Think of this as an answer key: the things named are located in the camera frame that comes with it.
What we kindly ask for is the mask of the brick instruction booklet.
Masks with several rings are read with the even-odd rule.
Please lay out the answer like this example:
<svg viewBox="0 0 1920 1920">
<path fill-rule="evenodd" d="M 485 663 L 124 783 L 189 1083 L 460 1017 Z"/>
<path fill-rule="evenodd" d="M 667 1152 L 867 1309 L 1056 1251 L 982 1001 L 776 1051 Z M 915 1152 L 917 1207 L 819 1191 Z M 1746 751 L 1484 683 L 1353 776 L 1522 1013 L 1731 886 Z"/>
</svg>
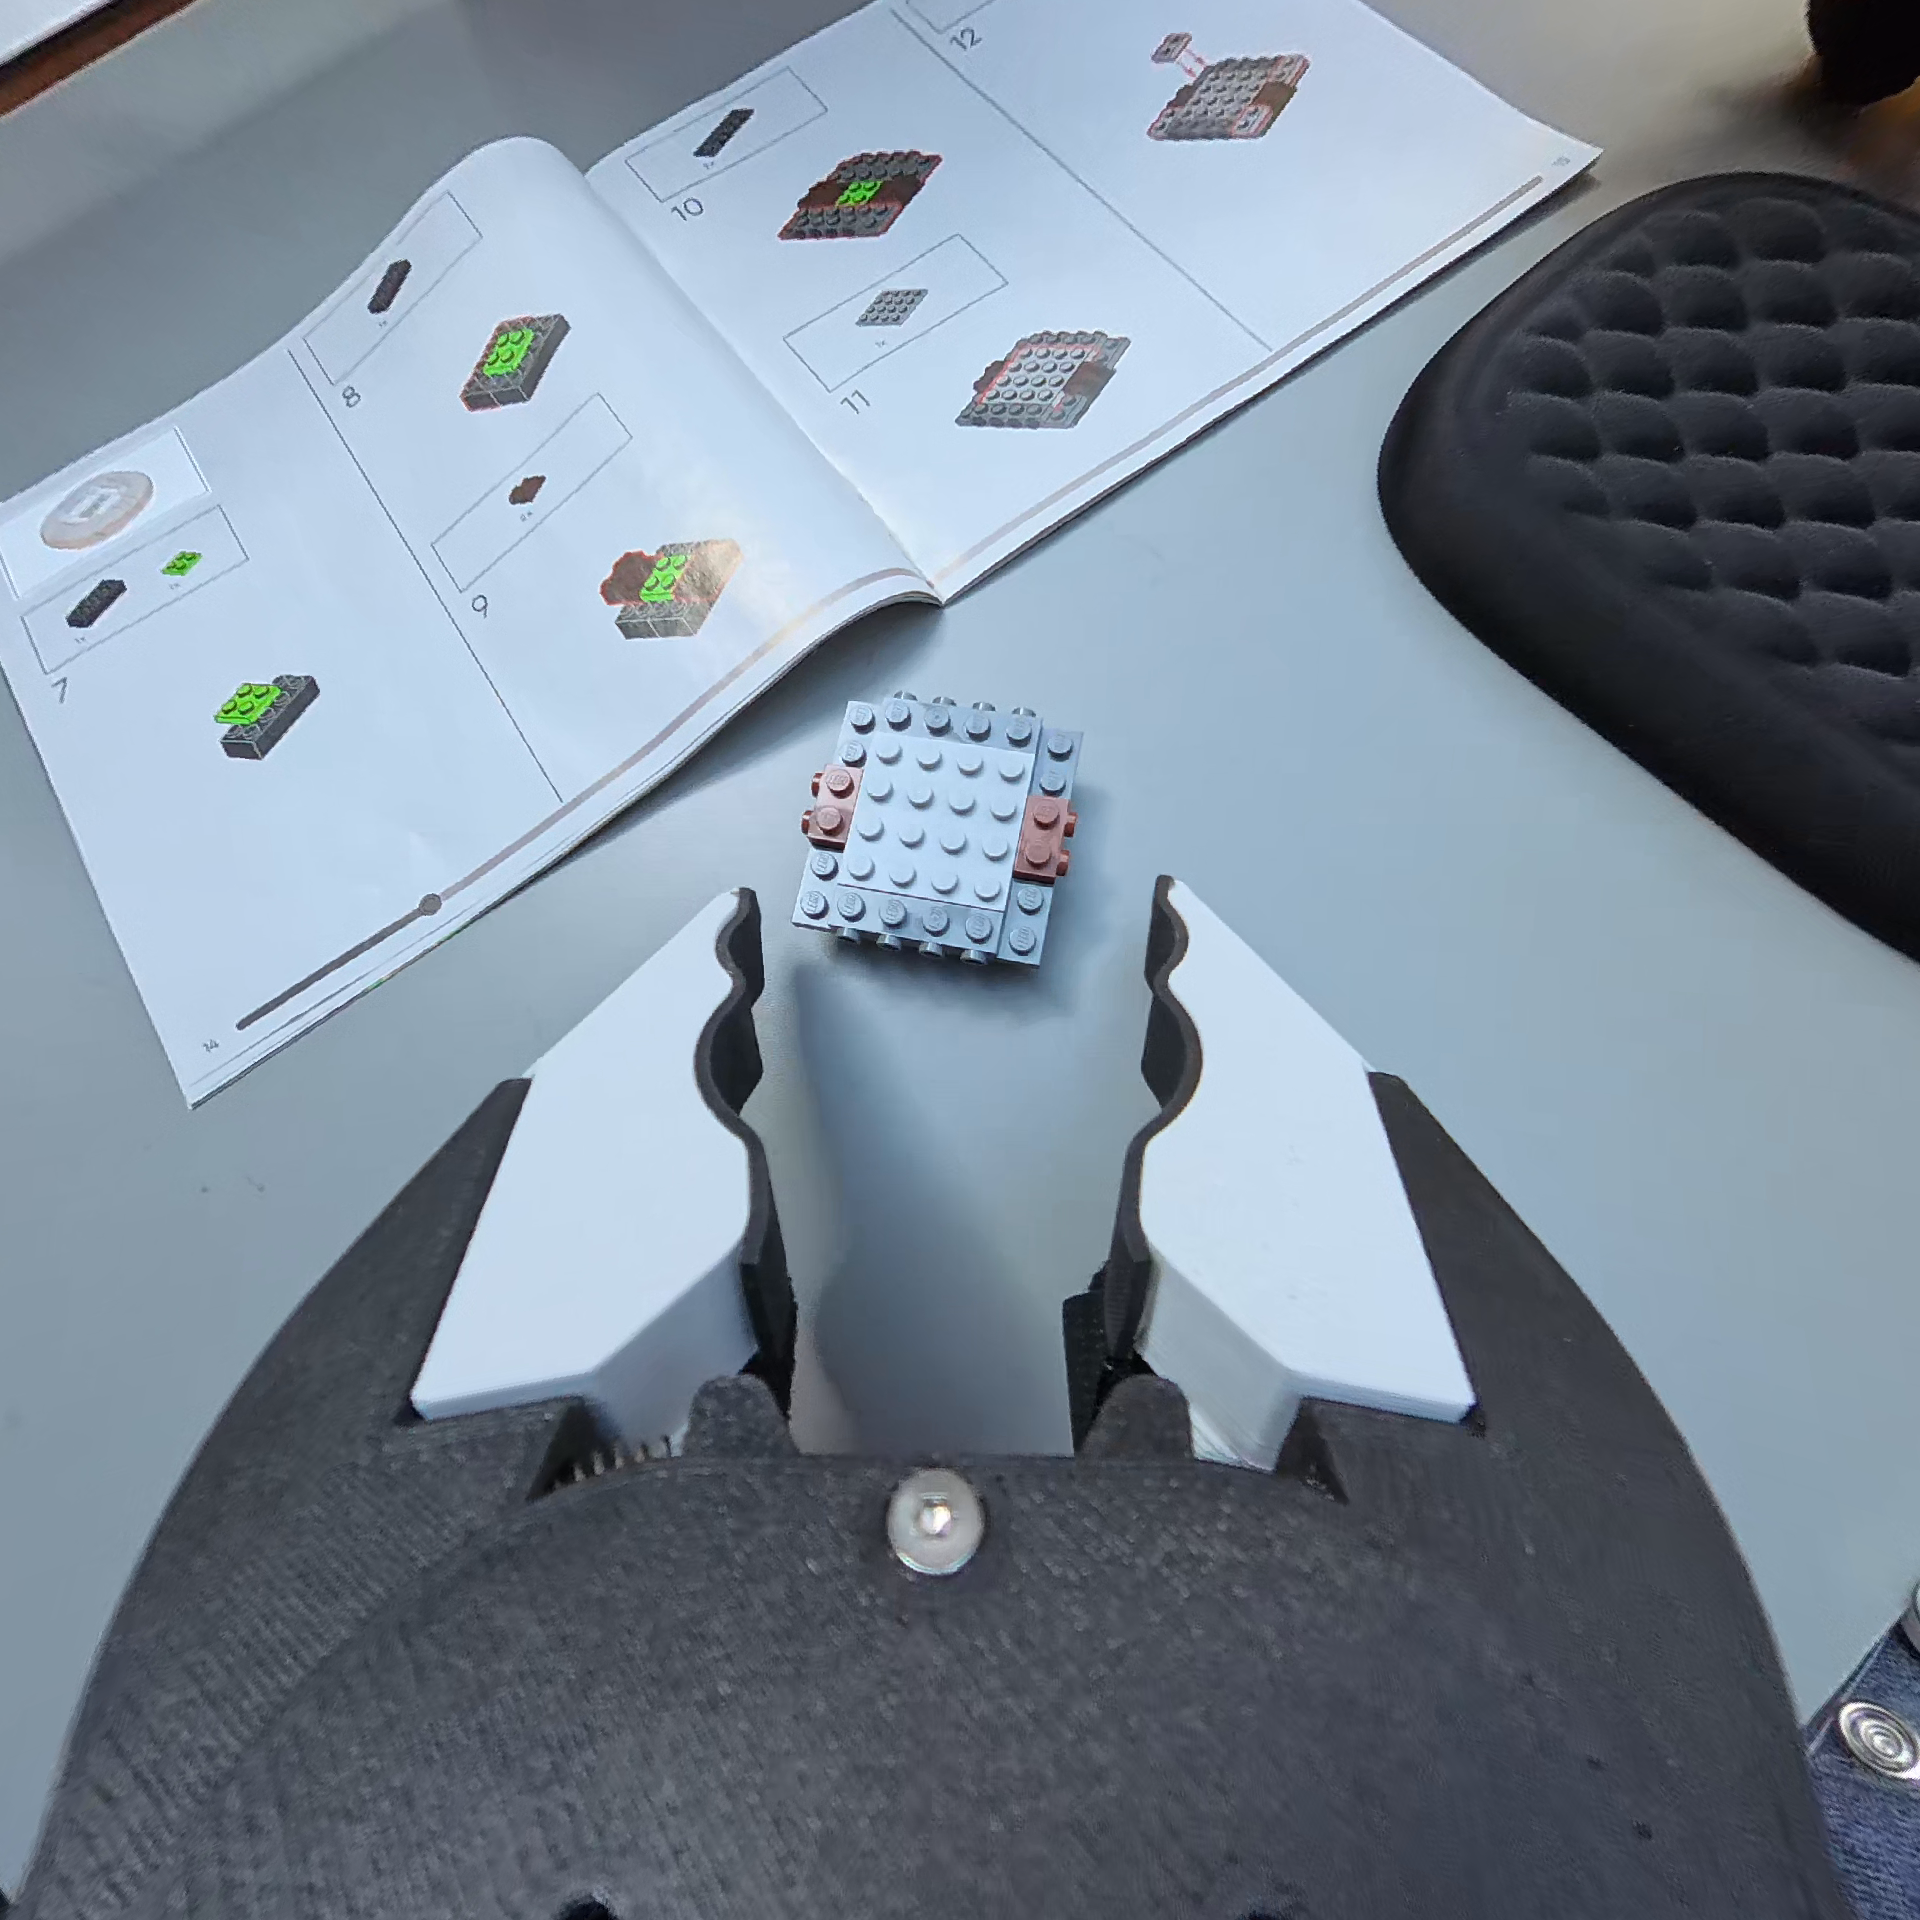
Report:
<svg viewBox="0 0 1920 1920">
<path fill-rule="evenodd" d="M 870 5 L 593 168 L 460 160 L 4 499 L 8 681 L 182 1097 L 1595 158 L 1364 5 Z"/>
</svg>

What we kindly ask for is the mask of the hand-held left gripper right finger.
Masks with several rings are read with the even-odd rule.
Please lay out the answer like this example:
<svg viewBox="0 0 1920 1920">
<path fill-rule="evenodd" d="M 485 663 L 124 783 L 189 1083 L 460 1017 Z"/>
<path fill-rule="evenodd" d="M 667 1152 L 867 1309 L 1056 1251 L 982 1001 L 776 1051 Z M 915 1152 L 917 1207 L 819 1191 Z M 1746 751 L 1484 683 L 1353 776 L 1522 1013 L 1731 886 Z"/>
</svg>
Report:
<svg viewBox="0 0 1920 1920">
<path fill-rule="evenodd" d="M 1459 1422 L 1459 1355 L 1373 1080 L 1184 883 L 1158 879 L 1110 1253 L 1062 1305 L 1072 1440 L 1115 1386 L 1181 1387 L 1202 1456 L 1272 1471 L 1302 1401 Z"/>
</svg>

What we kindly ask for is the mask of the person's blue jeans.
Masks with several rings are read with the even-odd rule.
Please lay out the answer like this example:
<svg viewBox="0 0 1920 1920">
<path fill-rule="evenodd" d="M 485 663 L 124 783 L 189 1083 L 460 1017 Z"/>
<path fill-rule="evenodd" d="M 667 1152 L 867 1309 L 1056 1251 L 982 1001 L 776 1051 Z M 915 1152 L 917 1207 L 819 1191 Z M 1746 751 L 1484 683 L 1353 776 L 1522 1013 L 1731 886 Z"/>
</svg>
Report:
<svg viewBox="0 0 1920 1920">
<path fill-rule="evenodd" d="M 1805 1729 L 1842 1890 L 1861 1919 L 1918 1917 L 1918 1592 Z"/>
</svg>

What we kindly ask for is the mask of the grey brick assembly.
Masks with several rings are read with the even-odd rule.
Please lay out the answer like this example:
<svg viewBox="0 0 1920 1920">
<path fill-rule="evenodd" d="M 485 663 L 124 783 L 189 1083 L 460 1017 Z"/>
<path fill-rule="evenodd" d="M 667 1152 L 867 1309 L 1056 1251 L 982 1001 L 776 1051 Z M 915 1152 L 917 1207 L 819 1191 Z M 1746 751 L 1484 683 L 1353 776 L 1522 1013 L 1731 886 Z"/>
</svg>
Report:
<svg viewBox="0 0 1920 1920">
<path fill-rule="evenodd" d="M 802 815 L 797 928 L 1033 970 L 1077 827 L 1082 734 L 1028 709 L 850 702 Z"/>
</svg>

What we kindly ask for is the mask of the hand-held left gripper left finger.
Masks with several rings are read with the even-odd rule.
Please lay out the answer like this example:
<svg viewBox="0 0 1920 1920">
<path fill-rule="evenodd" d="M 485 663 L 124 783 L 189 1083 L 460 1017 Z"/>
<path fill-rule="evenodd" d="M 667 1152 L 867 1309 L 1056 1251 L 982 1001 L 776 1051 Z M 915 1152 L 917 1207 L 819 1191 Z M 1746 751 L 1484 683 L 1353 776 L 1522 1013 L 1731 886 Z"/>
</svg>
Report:
<svg viewBox="0 0 1920 1920">
<path fill-rule="evenodd" d="M 531 1070 L 413 1386 L 441 1419 L 586 1400 L 682 1440 L 755 1361 L 786 1398 L 796 1304 L 761 1142 L 761 915 L 726 889 Z"/>
</svg>

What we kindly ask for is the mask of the black padded wrist rest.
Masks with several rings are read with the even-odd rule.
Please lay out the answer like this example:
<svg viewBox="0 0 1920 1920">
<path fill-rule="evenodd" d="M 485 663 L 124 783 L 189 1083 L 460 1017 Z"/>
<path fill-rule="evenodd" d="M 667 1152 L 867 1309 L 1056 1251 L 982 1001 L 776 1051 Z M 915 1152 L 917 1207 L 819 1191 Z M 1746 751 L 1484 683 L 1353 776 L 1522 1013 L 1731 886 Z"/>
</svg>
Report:
<svg viewBox="0 0 1920 1920">
<path fill-rule="evenodd" d="M 1633 199 L 1432 360 L 1384 520 L 1462 626 L 1918 957 L 1918 223 L 1842 183 Z"/>
</svg>

